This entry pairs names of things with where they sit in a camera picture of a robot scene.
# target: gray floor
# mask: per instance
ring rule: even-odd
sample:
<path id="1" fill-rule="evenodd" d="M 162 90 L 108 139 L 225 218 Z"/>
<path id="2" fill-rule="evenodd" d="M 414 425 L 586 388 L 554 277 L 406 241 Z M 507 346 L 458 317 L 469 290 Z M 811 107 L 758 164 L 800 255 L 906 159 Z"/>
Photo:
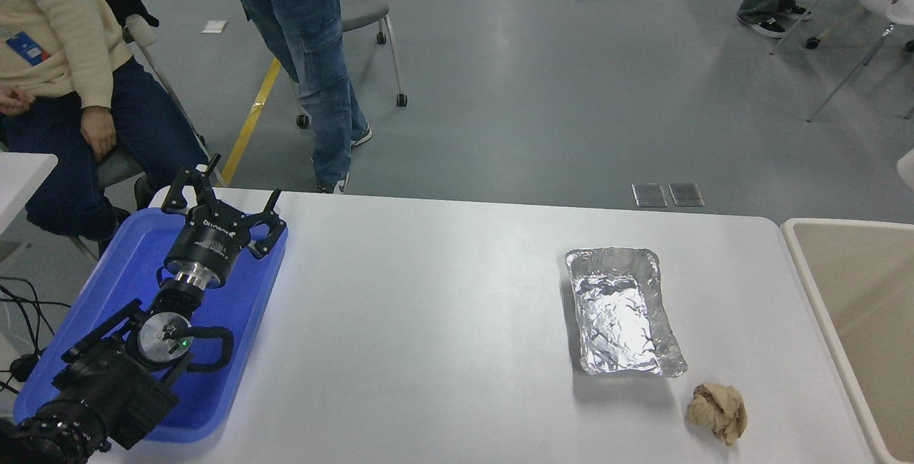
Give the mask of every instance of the gray floor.
<path id="1" fill-rule="evenodd" d="M 238 0 L 146 3 L 162 21 L 157 64 L 227 156 L 270 55 Z M 634 182 L 695 182 L 706 207 L 666 210 L 914 223 L 914 191 L 895 173 L 914 148 L 914 121 L 902 119 L 914 106 L 914 57 L 903 50 L 914 31 L 898 29 L 804 121 L 887 24 L 871 15 L 802 47 L 855 0 L 825 0 L 776 56 L 773 40 L 735 20 L 740 0 L 391 3 L 409 105 L 395 106 L 388 47 L 372 29 L 349 32 L 375 132 L 353 155 L 351 194 L 636 209 Z M 228 19 L 224 34 L 200 34 L 209 19 Z M 313 132 L 294 126 L 296 112 L 277 81 L 232 186 L 313 190 Z M 111 192 L 125 205 L 130 196 Z M 43 297 L 74 298 L 91 272 L 23 216 L 4 238 L 33 247 L 0 273 L 32 279 Z"/>

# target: blue tray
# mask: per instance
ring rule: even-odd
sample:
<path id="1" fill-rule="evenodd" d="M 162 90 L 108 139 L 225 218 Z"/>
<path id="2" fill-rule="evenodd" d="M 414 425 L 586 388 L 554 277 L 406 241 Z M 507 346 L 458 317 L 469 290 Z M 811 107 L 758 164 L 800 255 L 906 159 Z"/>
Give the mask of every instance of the blue tray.
<path id="1" fill-rule="evenodd" d="M 60 356 L 76 341 L 134 298 L 143 302 L 141 308 L 149 308 L 159 291 L 156 272 L 184 222 L 183 216 L 157 209 L 137 211 L 127 218 L 17 397 L 13 412 L 17 423 L 58 395 L 51 381 L 65 366 Z M 266 227 L 257 227 L 253 235 L 257 239 L 264 237 Z M 215 373 L 181 375 L 172 388 L 179 403 L 146 438 L 197 441 L 212 433 L 228 415 L 283 262 L 287 235 L 288 231 L 284 232 L 270 255 L 260 261 L 247 250 L 242 251 L 226 285 L 206 291 L 203 305 L 191 323 L 231 330 L 235 334 L 231 362 Z M 196 340 L 191 349 L 193 362 L 215 362 L 219 350 L 219 340 Z"/>

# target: chair leg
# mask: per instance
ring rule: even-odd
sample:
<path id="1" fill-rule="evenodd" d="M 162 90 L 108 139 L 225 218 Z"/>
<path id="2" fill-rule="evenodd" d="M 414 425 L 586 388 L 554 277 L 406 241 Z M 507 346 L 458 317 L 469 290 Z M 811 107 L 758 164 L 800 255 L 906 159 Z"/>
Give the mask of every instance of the chair leg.
<path id="1" fill-rule="evenodd" d="M 388 37 L 384 35 L 384 22 L 380 21 L 380 19 L 378 20 L 378 33 L 375 34 L 375 41 L 378 44 L 386 44 L 388 42 Z"/>
<path id="2" fill-rule="evenodd" d="M 311 117 L 308 115 L 308 111 L 304 110 L 304 106 L 301 105 L 301 101 L 298 99 L 299 84 L 289 77 L 288 85 L 291 86 L 291 95 L 295 99 L 295 105 L 298 106 L 298 115 L 295 116 L 295 125 L 304 130 L 311 125 Z"/>
<path id="3" fill-rule="evenodd" d="M 800 26 L 800 23 L 802 23 L 803 21 L 806 21 L 806 19 L 809 18 L 810 13 L 813 12 L 813 9 L 815 9 L 815 7 L 817 5 L 819 5 L 819 2 L 821 2 L 821 1 L 822 0 L 815 0 L 813 2 L 813 5 L 809 6 L 809 9 L 806 9 L 806 12 L 803 13 L 802 17 L 800 17 L 800 19 L 797 19 L 797 21 L 796 21 L 796 23 L 794 23 L 793 27 L 790 28 L 790 31 L 787 31 L 787 34 L 784 34 L 784 37 L 780 38 L 780 41 L 778 41 L 778 44 L 774 45 L 774 48 L 772 48 L 771 51 L 768 52 L 768 55 L 774 55 L 774 52 L 778 50 L 778 47 L 781 44 L 783 44 L 784 41 L 787 41 L 787 38 L 790 38 L 790 35 L 793 34 L 793 31 L 796 31 L 797 27 Z"/>
<path id="4" fill-rule="evenodd" d="M 156 66 L 156 62 L 153 61 L 153 57 L 149 54 L 149 52 L 146 51 L 146 47 L 141 46 L 140 44 L 137 44 L 136 46 L 140 48 L 140 52 L 146 59 L 146 63 L 148 63 L 151 69 L 153 69 L 153 72 L 156 74 L 156 78 L 159 79 L 159 83 L 162 84 L 162 87 L 164 87 L 166 93 L 169 93 L 169 96 L 174 101 L 174 105 L 176 105 L 177 108 L 181 111 L 181 114 L 184 115 L 184 119 L 187 120 L 187 125 L 190 126 L 190 129 L 194 132 L 194 136 L 196 136 L 196 144 L 200 146 L 200 149 L 202 149 L 203 153 L 206 154 L 206 157 L 208 158 L 209 150 L 206 148 L 206 140 L 202 135 L 200 135 L 199 132 L 196 131 L 196 127 L 190 121 L 190 116 L 187 116 L 187 111 L 184 109 L 184 106 L 181 105 L 181 101 L 177 98 L 177 94 L 174 93 L 171 84 L 169 84 L 169 80 L 167 80 L 166 77 L 162 74 L 162 71 L 159 71 L 159 68 Z M 219 173 L 218 169 L 214 169 L 213 175 L 216 177 L 216 185 L 219 185 L 220 187 L 226 187 L 225 181 L 222 180 L 222 174 Z"/>
<path id="5" fill-rule="evenodd" d="M 816 44 L 816 46 L 818 46 L 819 42 L 828 38 L 828 36 L 831 34 L 832 31 L 835 31 L 835 29 L 837 29 L 838 27 L 842 26 L 846 22 L 849 22 L 850 19 L 856 18 L 858 16 L 865 14 L 865 12 L 866 12 L 866 8 L 864 6 L 862 6 L 862 5 L 856 6 L 854 9 L 852 9 L 852 11 L 849 11 L 848 13 L 843 15 L 841 17 L 841 19 L 838 19 L 838 21 L 836 21 L 835 23 L 832 23 L 828 28 L 825 29 L 825 31 L 819 32 L 819 34 L 813 36 L 812 38 L 809 38 L 809 40 L 807 40 L 807 42 L 809 42 L 810 40 L 815 40 L 815 44 Z M 806 48 L 809 48 L 810 50 L 812 50 L 812 48 L 815 48 L 815 47 L 809 47 L 809 45 L 807 44 Z"/>
<path id="6" fill-rule="evenodd" d="M 69 240 L 73 242 L 73 246 L 79 250 L 79 253 L 82 253 L 83 256 L 89 259 L 89 261 L 92 263 L 99 262 L 99 257 L 95 256 L 95 253 L 92 253 L 92 250 L 89 250 L 89 247 L 82 242 L 82 239 L 79 239 L 77 236 L 69 236 Z"/>
<path id="7" fill-rule="evenodd" d="M 809 116 L 809 118 L 806 119 L 807 122 L 813 121 L 813 118 L 816 117 L 816 115 L 818 115 L 819 112 L 825 108 L 825 104 L 828 103 L 828 101 L 832 99 L 832 96 L 835 96 L 835 93 L 837 93 L 838 90 L 841 89 L 841 87 L 844 86 L 848 82 L 848 80 L 850 80 L 851 76 L 854 76 L 855 71 L 857 71 L 860 68 L 860 66 L 863 66 L 863 65 L 865 65 L 865 63 L 869 62 L 869 60 L 873 57 L 873 54 L 877 50 L 879 50 L 879 47 L 881 47 L 882 44 L 884 44 L 885 38 L 888 37 L 888 34 L 892 34 L 892 31 L 895 31 L 894 23 L 891 23 L 888 25 L 888 28 L 886 28 L 885 31 L 882 32 L 882 36 L 879 37 L 879 41 L 876 41 L 875 44 L 873 45 L 873 47 L 868 52 L 866 52 L 866 54 L 858 61 L 858 63 L 854 66 L 854 69 L 851 70 L 851 73 L 849 73 L 848 76 L 845 77 L 845 80 L 842 80 L 841 84 L 838 84 L 838 86 L 835 87 L 835 90 L 833 90 L 832 93 L 829 94 L 829 96 L 826 96 L 822 105 L 819 106 L 819 109 L 816 109 L 815 112 L 813 113 L 813 115 Z"/>
<path id="8" fill-rule="evenodd" d="M 397 74 L 397 87 L 399 90 L 399 94 L 397 94 L 397 106 L 405 107 L 407 105 L 406 88 L 403 86 L 401 64 L 399 63 L 399 54 L 397 52 L 397 39 L 394 37 L 394 27 L 391 23 L 391 17 L 385 16 L 383 21 L 386 28 L 388 28 L 388 34 L 391 35 L 391 52 L 394 56 L 394 71 Z"/>

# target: black sneaker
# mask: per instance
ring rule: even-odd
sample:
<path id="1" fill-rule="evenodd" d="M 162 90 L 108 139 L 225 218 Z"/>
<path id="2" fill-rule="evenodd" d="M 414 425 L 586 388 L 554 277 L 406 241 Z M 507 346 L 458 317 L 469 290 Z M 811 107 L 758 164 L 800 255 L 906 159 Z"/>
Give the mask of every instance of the black sneaker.
<path id="1" fill-rule="evenodd" d="M 777 19 L 774 19 L 774 18 L 769 18 L 768 21 L 761 21 L 758 23 L 750 23 L 748 21 L 745 21 L 745 19 L 742 19 L 738 16 L 737 16 L 737 18 L 740 19 L 740 22 L 742 24 L 748 25 L 748 28 L 753 29 L 754 31 L 758 32 L 761 35 L 768 36 L 768 37 L 774 38 L 776 40 L 780 40 L 780 38 L 783 38 L 784 32 L 786 32 L 786 29 L 781 27 L 781 25 L 780 25 L 780 23 L 778 23 Z"/>
<path id="2" fill-rule="evenodd" d="M 803 15 L 806 14 L 806 12 L 806 8 L 802 8 L 802 6 L 794 4 L 791 8 L 787 8 L 784 9 L 784 11 L 779 12 L 778 15 L 783 16 L 784 18 L 800 19 L 803 18 Z M 810 11 L 809 14 L 806 14 L 806 18 L 803 18 L 803 21 L 807 21 L 807 19 L 810 18 L 813 18 L 812 11 Z"/>
<path id="3" fill-rule="evenodd" d="M 121 209 L 120 207 L 111 207 L 114 209 L 114 232 L 111 233 L 111 237 L 107 239 L 99 240 L 99 258 L 105 253 L 105 250 L 108 249 L 108 245 L 111 245 L 111 240 L 114 239 L 114 234 L 117 234 L 118 229 L 124 224 L 127 220 L 127 217 L 130 216 L 130 211 L 126 209 Z"/>

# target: cable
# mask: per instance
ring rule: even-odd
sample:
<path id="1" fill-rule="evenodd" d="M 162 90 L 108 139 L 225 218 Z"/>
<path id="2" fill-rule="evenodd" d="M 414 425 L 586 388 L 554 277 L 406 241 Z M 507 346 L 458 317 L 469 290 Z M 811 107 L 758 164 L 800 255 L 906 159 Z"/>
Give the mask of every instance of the cable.
<path id="1" fill-rule="evenodd" d="M 66 307 L 66 308 L 70 308 L 71 306 L 69 304 L 65 304 L 63 302 L 58 302 L 58 301 L 40 301 L 39 293 L 37 293 L 35 286 L 33 286 L 32 282 L 29 282 L 29 280 L 26 280 L 23 278 L 16 278 L 16 276 L 0 276 L 0 280 L 11 280 L 14 282 L 21 282 L 21 283 L 29 286 L 29 289 L 31 289 L 32 297 L 35 298 L 34 300 L 20 297 L 19 295 L 14 294 L 9 289 L 0 285 L 0 291 L 2 291 L 4 293 L 4 295 L 7 295 L 10 297 L 10 299 L 0 298 L 0 302 L 14 303 L 14 304 L 16 304 L 16 307 L 19 307 L 19 311 L 22 313 L 23 320 L 26 322 L 26 328 L 29 331 L 29 338 L 32 343 L 32 347 L 35 349 L 35 354 L 40 354 L 41 353 L 40 335 L 41 335 L 42 321 L 44 322 L 45 326 L 48 327 L 48 331 L 50 331 L 51 336 L 53 337 L 55 335 L 54 327 L 52 326 L 50 321 L 48 321 L 48 317 L 45 316 L 45 313 L 42 311 L 41 306 L 42 305 L 55 305 L 58 307 Z M 29 315 L 27 315 L 24 304 L 29 304 L 33 309 L 35 309 L 36 317 L 37 317 L 35 328 L 32 327 L 31 318 L 29 317 Z"/>
<path id="2" fill-rule="evenodd" d="M 35 351 L 38 351 L 39 350 L 39 338 L 37 338 L 35 331 L 32 330 L 32 320 L 29 317 L 29 314 L 26 312 L 26 308 L 23 307 L 23 305 L 22 305 L 23 303 L 26 303 L 25 301 L 23 301 L 25 298 L 17 297 L 17 295 L 14 295 L 12 292 L 10 292 L 9 289 L 4 288 L 3 286 L 0 286 L 0 292 L 3 292 L 4 294 L 8 295 L 10 298 L 13 298 L 12 301 L 16 304 L 16 307 L 19 307 L 19 311 L 22 312 L 22 318 L 24 321 L 26 321 L 26 329 L 29 331 L 29 338 L 32 342 L 32 346 L 35 348 Z"/>
<path id="3" fill-rule="evenodd" d="M 51 336 L 54 336 L 55 335 L 54 327 L 51 326 L 51 324 L 48 322 L 48 318 L 45 317 L 45 313 L 42 312 L 42 310 L 41 310 L 42 304 L 45 304 L 45 305 L 49 305 L 49 304 L 48 304 L 48 302 L 39 301 L 39 292 L 36 291 L 35 286 L 32 285 L 32 282 L 29 282 L 29 280 L 26 280 L 25 278 L 17 278 L 16 276 L 0 276 L 0 280 L 12 280 L 13 282 L 21 282 L 21 283 L 29 286 L 29 289 L 32 290 L 32 297 L 35 298 L 35 303 L 33 304 L 33 307 L 35 308 L 37 315 L 39 315 L 40 320 L 44 321 L 45 325 L 48 326 L 48 330 L 50 331 Z M 37 338 L 37 336 L 39 336 L 39 334 L 38 334 L 39 331 L 41 331 L 40 321 L 39 321 L 39 323 L 37 323 L 37 327 L 36 327 L 36 338 Z"/>
<path id="4" fill-rule="evenodd" d="M 19 308 L 19 312 L 22 313 L 23 322 L 26 324 L 26 330 L 29 332 L 29 343 L 32 344 L 32 353 L 27 353 L 19 359 L 13 360 L 13 363 L 10 364 L 10 369 L 6 370 L 6 373 L 10 373 L 9 379 L 5 383 L 0 383 L 0 392 L 9 391 L 14 395 L 19 394 L 19 390 L 16 387 L 10 386 L 10 382 L 13 379 L 19 380 L 19 382 L 25 382 L 29 374 L 35 368 L 39 358 L 44 353 L 44 350 L 40 346 L 41 338 L 41 324 L 45 324 L 48 327 L 48 331 L 51 333 L 51 337 L 55 335 L 54 327 L 48 321 L 48 317 L 45 316 L 45 313 L 42 311 L 42 305 L 55 305 L 58 307 L 70 308 L 71 306 L 63 302 L 58 301 L 40 301 L 39 293 L 37 293 L 35 286 L 32 285 L 32 282 L 23 278 L 15 278 L 14 276 L 0 276 L 0 280 L 11 280 L 13 282 L 21 282 L 29 286 L 29 289 L 32 291 L 32 298 L 29 299 L 20 297 L 19 295 L 14 294 L 6 286 L 0 285 L 0 293 L 9 298 L 0 298 L 0 303 L 4 304 L 6 307 L 7 303 L 16 304 L 16 307 Z M 36 320 L 33 327 L 32 319 L 29 315 L 29 312 L 26 311 L 26 305 L 35 309 Z M 10 318 L 9 311 L 6 312 L 7 318 Z"/>
<path id="5" fill-rule="evenodd" d="M 10 375 L 9 380 L 7 380 L 5 383 L 0 383 L 0 389 L 4 389 L 4 390 L 6 390 L 6 391 L 9 391 L 10 393 L 13 393 L 14 395 L 18 395 L 18 394 L 19 394 L 19 389 L 16 389 L 16 387 L 13 387 L 12 385 L 9 385 L 10 382 L 13 382 L 13 376 L 12 376 L 12 375 Z"/>

